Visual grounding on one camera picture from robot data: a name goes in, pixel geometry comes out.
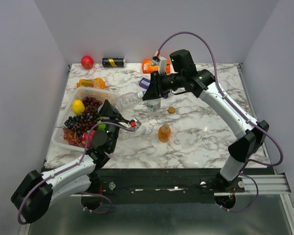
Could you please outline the blue white bottle cap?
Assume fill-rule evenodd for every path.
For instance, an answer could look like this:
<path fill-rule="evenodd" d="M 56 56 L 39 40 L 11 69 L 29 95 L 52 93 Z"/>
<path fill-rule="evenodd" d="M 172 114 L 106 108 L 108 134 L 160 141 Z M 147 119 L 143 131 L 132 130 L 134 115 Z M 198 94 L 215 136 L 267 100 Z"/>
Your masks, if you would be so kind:
<path fill-rule="evenodd" d="M 145 95 L 145 93 L 146 93 L 146 91 L 139 91 L 139 92 L 137 92 L 138 98 L 143 98 L 144 95 Z"/>

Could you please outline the large clear plastic bottle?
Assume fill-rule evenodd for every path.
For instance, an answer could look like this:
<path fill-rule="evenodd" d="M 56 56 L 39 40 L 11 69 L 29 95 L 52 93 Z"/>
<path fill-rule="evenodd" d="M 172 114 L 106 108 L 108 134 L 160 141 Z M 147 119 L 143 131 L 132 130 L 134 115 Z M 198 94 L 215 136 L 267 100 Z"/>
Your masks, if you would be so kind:
<path fill-rule="evenodd" d="M 112 106 L 121 112 L 135 107 L 142 100 L 142 98 L 138 98 L 137 92 L 129 92 L 115 98 Z"/>

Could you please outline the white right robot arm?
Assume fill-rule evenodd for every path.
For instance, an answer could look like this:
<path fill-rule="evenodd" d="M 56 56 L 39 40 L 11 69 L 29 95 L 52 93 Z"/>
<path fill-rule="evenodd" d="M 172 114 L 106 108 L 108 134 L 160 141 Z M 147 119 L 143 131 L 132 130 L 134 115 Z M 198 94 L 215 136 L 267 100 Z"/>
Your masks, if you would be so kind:
<path fill-rule="evenodd" d="M 155 100 L 165 97 L 169 92 L 184 88 L 208 104 L 230 127 L 236 141 L 228 147 L 229 157 L 216 179 L 216 187 L 222 192 L 233 187 L 249 157 L 258 151 L 268 131 L 266 121 L 258 122 L 246 113 L 234 100 L 221 89 L 215 76 L 208 70 L 197 70 L 188 50 L 181 49 L 170 54 L 174 73 L 167 74 L 167 60 L 159 52 L 151 63 L 158 70 L 150 74 L 150 85 L 143 100 Z"/>

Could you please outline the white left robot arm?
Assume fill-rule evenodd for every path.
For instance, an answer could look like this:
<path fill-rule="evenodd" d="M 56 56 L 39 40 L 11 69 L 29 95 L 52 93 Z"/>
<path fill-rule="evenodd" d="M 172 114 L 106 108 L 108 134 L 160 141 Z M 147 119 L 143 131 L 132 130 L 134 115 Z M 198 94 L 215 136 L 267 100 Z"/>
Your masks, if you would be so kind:
<path fill-rule="evenodd" d="M 18 210 L 21 225 L 40 219 L 50 205 L 63 196 L 75 193 L 94 193 L 99 182 L 89 174 L 102 168 L 113 153 L 121 129 L 135 132 L 140 126 L 137 119 L 126 120 L 106 100 L 99 111 L 100 121 L 87 133 L 84 151 L 80 157 L 54 170 L 43 173 L 29 172 L 11 196 Z"/>

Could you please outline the small water bottle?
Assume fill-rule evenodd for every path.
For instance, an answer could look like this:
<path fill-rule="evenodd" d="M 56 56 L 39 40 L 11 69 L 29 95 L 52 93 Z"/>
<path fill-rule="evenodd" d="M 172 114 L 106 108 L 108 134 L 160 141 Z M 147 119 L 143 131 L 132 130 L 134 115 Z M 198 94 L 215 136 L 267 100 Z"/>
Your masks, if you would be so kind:
<path fill-rule="evenodd" d="M 150 113 L 156 113 L 161 108 L 161 99 L 153 99 L 147 101 L 147 110 Z"/>

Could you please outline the orange bottle cap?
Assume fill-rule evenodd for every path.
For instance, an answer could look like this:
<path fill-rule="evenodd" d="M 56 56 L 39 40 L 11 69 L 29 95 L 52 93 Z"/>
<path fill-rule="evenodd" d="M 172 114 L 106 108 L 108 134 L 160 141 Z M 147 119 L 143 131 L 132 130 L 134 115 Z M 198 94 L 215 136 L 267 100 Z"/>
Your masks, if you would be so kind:
<path fill-rule="evenodd" d="M 168 112 L 169 112 L 170 114 L 175 113 L 175 108 L 174 108 L 174 107 L 169 107 L 169 108 L 168 108 Z"/>

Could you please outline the orange juice bottle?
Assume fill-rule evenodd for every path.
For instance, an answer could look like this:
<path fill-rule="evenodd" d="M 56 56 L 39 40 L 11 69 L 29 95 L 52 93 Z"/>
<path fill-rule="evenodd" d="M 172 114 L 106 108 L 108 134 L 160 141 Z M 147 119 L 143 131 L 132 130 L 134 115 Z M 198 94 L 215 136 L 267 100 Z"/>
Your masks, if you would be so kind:
<path fill-rule="evenodd" d="M 158 139 L 160 142 L 168 142 L 171 136 L 171 129 L 169 125 L 163 124 L 158 130 Z"/>

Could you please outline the purple toothpaste box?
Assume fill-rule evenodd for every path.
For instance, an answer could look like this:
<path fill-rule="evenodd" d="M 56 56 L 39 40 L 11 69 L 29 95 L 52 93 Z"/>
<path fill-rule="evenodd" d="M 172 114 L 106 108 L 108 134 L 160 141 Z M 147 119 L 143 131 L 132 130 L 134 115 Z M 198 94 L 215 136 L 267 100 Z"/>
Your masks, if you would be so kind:
<path fill-rule="evenodd" d="M 147 79 L 145 77 L 143 77 L 140 81 L 139 81 L 139 86 L 141 88 L 144 89 L 144 91 L 146 91 L 149 87 L 149 85 L 152 84 L 152 85 L 156 85 L 157 86 L 157 89 L 158 89 L 158 93 L 159 93 L 159 99 L 160 98 L 168 98 L 169 96 L 169 92 L 164 90 L 164 87 L 163 85 L 161 84 L 161 81 L 157 78 L 153 78 L 152 80 L 150 79 Z"/>

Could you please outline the dark red grapes bunch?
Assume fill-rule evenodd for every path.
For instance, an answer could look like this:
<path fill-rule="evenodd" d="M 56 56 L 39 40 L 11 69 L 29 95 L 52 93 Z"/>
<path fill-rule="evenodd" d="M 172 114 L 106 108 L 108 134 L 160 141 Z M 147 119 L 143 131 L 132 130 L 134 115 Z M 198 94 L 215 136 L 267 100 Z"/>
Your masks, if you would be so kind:
<path fill-rule="evenodd" d="M 101 101 L 95 99 L 94 97 L 87 96 L 81 99 L 85 110 L 81 113 L 81 128 L 80 131 L 75 131 L 77 135 L 82 137 L 82 135 L 89 131 L 96 123 L 99 118 L 98 108 L 102 104 Z"/>

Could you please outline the orange razor box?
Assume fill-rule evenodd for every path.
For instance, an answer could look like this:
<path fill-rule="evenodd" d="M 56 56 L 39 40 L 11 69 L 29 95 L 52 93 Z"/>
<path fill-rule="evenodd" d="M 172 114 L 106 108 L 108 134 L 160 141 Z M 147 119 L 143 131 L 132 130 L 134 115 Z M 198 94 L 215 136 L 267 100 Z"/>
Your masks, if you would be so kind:
<path fill-rule="evenodd" d="M 144 74 L 150 74 L 150 73 L 152 73 L 154 71 L 158 71 L 158 66 L 157 65 L 152 66 L 151 65 L 151 60 L 144 59 L 142 61 L 142 72 Z M 170 62 L 170 60 L 167 60 L 166 73 L 170 74 L 170 72 L 171 72 L 171 62 Z"/>

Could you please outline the orange snack bag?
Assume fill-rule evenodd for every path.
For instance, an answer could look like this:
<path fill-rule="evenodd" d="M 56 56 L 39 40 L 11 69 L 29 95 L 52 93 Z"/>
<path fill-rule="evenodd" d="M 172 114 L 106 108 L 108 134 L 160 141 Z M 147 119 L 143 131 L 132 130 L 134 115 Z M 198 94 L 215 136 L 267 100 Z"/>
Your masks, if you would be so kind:
<path fill-rule="evenodd" d="M 100 77 L 97 77 L 95 79 L 80 79 L 79 82 L 77 82 L 76 87 L 105 89 L 105 80 Z"/>

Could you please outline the pink dragon fruit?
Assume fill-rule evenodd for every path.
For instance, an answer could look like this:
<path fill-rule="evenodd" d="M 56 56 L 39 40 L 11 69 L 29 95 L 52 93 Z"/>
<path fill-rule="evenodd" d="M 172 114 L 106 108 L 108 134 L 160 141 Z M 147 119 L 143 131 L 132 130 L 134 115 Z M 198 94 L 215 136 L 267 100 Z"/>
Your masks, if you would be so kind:
<path fill-rule="evenodd" d="M 97 130 L 93 131 L 87 131 L 85 132 L 81 137 L 81 146 L 84 148 L 89 148 L 91 141 L 93 139 L 94 134 L 97 132 Z"/>

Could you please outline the dark blue grapes bunch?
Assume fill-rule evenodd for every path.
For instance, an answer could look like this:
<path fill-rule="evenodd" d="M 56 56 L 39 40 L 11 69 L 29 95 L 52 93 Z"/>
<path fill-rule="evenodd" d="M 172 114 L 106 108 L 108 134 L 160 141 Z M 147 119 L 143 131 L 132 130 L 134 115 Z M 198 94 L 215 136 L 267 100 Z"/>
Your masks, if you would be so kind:
<path fill-rule="evenodd" d="M 73 131 L 80 131 L 81 128 L 81 115 L 69 116 L 64 122 L 64 126 Z"/>

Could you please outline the light red grapes bunch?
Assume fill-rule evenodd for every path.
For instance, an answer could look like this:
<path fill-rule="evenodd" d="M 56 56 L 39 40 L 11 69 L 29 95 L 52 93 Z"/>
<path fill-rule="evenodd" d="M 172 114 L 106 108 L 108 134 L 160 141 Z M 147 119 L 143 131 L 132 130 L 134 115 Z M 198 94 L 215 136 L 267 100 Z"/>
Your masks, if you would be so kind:
<path fill-rule="evenodd" d="M 63 139 L 66 141 L 69 145 L 81 147 L 81 137 L 76 134 L 71 129 L 68 129 L 67 127 L 63 128 Z"/>

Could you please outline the black gold can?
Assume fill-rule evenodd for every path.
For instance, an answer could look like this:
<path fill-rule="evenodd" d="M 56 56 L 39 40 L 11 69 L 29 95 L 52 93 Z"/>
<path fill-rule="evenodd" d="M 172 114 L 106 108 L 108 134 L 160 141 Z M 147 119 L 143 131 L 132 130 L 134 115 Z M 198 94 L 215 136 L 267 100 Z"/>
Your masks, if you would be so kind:
<path fill-rule="evenodd" d="M 124 68 L 125 64 L 124 58 L 102 58 L 102 65 L 105 68 Z"/>

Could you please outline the red apple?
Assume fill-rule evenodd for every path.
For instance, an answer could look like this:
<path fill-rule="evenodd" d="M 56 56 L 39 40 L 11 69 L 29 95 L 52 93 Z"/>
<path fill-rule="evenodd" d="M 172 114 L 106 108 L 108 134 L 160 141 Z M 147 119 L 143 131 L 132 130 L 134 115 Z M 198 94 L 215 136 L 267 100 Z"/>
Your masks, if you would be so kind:
<path fill-rule="evenodd" d="M 83 56 L 81 59 L 81 65 L 83 68 L 90 70 L 94 66 L 94 61 L 90 56 Z"/>

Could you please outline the white plastic basket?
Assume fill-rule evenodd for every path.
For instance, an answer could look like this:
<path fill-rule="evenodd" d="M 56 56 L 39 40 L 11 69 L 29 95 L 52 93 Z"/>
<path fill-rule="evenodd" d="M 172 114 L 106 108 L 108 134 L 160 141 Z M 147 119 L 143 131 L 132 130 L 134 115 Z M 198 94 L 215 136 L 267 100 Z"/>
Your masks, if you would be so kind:
<path fill-rule="evenodd" d="M 60 112 L 60 116 L 58 118 L 56 128 L 53 132 L 53 135 L 51 137 L 51 141 L 53 144 L 58 145 L 63 148 L 67 148 L 74 151 L 83 152 L 83 147 L 79 146 L 73 146 L 70 145 L 66 140 L 64 140 L 64 131 L 63 126 L 65 121 L 68 119 L 69 116 L 73 116 L 74 112 L 72 109 L 73 102 L 77 99 L 84 99 L 87 96 L 93 97 L 96 100 L 99 100 L 101 102 L 104 102 L 106 99 L 109 101 L 112 101 L 116 97 L 119 96 L 118 93 L 112 92 L 109 90 L 102 90 L 97 88 L 90 88 L 90 87 L 79 87 L 77 88 L 69 98 L 69 100 L 66 103 L 65 109 Z"/>

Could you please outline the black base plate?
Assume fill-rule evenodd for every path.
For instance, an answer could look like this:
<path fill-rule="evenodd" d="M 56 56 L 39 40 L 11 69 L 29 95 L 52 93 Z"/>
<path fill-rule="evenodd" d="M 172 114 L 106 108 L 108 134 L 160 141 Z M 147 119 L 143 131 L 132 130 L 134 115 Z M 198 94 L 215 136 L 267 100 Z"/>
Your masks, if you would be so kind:
<path fill-rule="evenodd" d="M 225 186 L 218 169 L 100 169 L 78 176 L 59 189 L 51 203 L 68 196 L 102 193 L 113 204 L 220 203 L 231 207 L 231 196 L 278 193 L 282 177 L 268 168 L 252 168 Z"/>

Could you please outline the aluminium mounting rail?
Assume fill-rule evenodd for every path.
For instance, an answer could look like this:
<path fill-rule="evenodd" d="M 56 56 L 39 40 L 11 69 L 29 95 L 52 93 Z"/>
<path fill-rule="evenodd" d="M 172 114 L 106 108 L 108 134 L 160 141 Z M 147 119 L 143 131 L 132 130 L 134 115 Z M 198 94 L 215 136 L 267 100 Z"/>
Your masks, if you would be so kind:
<path fill-rule="evenodd" d="M 240 174 L 229 184 L 221 183 L 211 175 L 180 175 L 164 171 L 100 171 L 89 174 L 91 185 L 88 194 L 105 194 L 120 197 L 125 194 L 179 193 L 194 196 L 233 196 L 259 194 L 288 194 L 289 184 L 283 175 Z"/>

